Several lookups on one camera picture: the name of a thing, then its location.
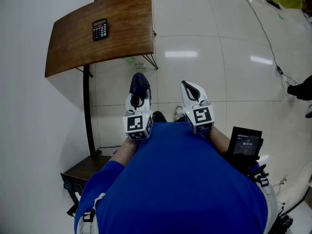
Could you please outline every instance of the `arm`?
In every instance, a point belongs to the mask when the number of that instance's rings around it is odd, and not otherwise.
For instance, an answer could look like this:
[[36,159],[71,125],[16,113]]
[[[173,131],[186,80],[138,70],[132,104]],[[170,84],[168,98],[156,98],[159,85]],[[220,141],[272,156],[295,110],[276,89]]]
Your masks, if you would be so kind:
[[221,133],[216,127],[211,132],[204,134],[205,138],[215,147],[221,156],[225,156],[230,145],[230,139]]
[[132,157],[136,154],[140,146],[140,141],[132,141],[126,138],[123,145],[118,149],[118,151],[111,157],[109,161],[116,161],[123,166],[126,166]]

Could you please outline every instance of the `calculator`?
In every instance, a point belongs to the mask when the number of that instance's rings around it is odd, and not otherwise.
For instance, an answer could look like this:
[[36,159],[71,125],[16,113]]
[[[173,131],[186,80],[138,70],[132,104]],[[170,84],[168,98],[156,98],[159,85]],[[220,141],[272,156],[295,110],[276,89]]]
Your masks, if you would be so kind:
[[107,19],[100,19],[93,24],[93,41],[102,40],[108,37],[108,23]]

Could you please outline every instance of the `small screen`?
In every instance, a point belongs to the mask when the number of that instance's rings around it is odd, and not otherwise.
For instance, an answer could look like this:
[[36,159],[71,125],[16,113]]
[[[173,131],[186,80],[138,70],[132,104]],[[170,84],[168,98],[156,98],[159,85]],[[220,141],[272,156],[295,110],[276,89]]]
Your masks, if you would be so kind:
[[255,155],[259,142],[258,136],[238,135],[234,154]]
[[102,24],[102,23],[106,23],[106,19],[93,23],[93,27],[98,26],[99,24]]

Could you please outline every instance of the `wooden table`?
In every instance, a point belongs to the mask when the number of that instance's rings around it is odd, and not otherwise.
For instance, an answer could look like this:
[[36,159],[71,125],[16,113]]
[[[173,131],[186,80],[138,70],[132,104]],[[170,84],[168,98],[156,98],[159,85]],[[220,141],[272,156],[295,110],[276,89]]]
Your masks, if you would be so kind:
[[[103,18],[108,21],[108,38],[93,41],[92,23]],[[97,0],[54,23],[45,77],[96,62],[153,52],[152,0]]]
[[[92,23],[106,18],[108,38],[93,41]],[[67,212],[74,216],[78,206],[75,192],[81,192],[88,179],[98,172],[110,157],[95,150],[89,101],[89,64],[130,56],[143,56],[156,69],[151,55],[153,45],[152,0],[95,0],[54,23],[51,33],[45,77],[66,70],[83,68],[83,104],[90,156],[61,173],[64,188],[74,206]]]

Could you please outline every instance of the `black shoe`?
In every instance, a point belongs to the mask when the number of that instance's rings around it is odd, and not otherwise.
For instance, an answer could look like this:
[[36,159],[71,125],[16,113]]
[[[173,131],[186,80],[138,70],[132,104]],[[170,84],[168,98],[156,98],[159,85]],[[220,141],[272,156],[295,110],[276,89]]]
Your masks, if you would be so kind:
[[153,113],[153,122],[167,122],[165,116],[160,111]]

